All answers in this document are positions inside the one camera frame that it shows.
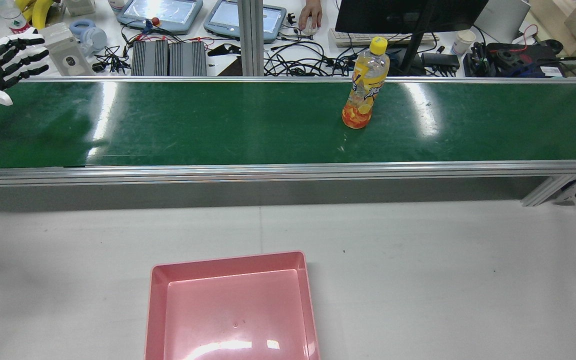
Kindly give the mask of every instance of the computer monitor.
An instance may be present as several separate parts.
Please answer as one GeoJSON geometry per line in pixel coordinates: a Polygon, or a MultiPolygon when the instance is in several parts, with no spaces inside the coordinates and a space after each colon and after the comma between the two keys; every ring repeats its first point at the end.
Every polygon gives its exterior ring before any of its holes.
{"type": "Polygon", "coordinates": [[[342,0],[338,32],[411,34],[399,69],[407,75],[424,33],[470,29],[489,0],[342,0]]]}

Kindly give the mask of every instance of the orange liquid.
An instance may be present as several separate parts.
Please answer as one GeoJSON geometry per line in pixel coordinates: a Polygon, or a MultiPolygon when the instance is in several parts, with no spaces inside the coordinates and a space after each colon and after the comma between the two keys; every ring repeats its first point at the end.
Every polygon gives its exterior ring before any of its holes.
{"type": "Polygon", "coordinates": [[[361,129],[366,127],[366,125],[370,123],[371,116],[373,116],[373,109],[370,109],[367,114],[360,114],[359,109],[350,103],[346,103],[341,111],[341,119],[343,120],[343,123],[348,128],[352,129],[361,129]]]}

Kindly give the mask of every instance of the plastic bottle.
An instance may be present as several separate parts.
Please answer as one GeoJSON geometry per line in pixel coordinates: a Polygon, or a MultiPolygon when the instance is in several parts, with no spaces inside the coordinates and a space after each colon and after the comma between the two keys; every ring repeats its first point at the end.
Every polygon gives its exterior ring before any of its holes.
{"type": "Polygon", "coordinates": [[[12,34],[21,34],[30,28],[15,0],[0,0],[0,16],[6,20],[12,34]]]}
{"type": "Polygon", "coordinates": [[[126,2],[124,0],[108,0],[108,3],[110,4],[110,7],[112,8],[112,11],[114,11],[115,14],[122,11],[122,8],[124,7],[124,5],[126,5],[126,2]]]}
{"type": "Polygon", "coordinates": [[[373,116],[373,104],[384,86],[391,60],[386,56],[388,40],[381,36],[372,39],[370,48],[361,51],[354,64],[352,90],[341,112],[343,123],[352,129],[368,125],[373,116]]]}

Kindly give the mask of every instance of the monitor stand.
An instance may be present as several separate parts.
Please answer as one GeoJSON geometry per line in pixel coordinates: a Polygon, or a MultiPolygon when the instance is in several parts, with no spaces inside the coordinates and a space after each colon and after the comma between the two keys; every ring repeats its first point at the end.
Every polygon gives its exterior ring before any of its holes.
{"type": "Polygon", "coordinates": [[[419,16],[418,21],[416,21],[416,25],[414,26],[414,33],[410,37],[410,43],[408,43],[406,54],[404,55],[403,59],[401,60],[401,66],[399,67],[400,76],[414,76],[412,68],[413,63],[418,61],[421,63],[421,59],[419,58],[419,46],[421,45],[421,41],[424,38],[424,33],[427,32],[430,21],[433,18],[433,14],[435,13],[435,9],[437,7],[437,0],[428,0],[425,3],[425,7],[423,7],[423,11],[419,16]]]}
{"type": "Polygon", "coordinates": [[[424,68],[424,64],[421,61],[421,57],[416,54],[412,60],[412,64],[410,65],[410,69],[407,72],[402,72],[401,63],[403,54],[402,52],[387,52],[386,53],[390,58],[390,70],[388,71],[388,76],[425,76],[428,75],[426,72],[426,68],[424,68]]]}

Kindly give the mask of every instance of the yellow bottle cap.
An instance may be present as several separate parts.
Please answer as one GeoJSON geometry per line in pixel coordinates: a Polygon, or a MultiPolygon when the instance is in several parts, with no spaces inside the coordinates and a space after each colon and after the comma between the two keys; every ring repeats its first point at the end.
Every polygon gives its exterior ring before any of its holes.
{"type": "Polygon", "coordinates": [[[383,55],[388,48],[388,40],[381,37],[375,36],[370,42],[370,52],[375,55],[383,55]]]}

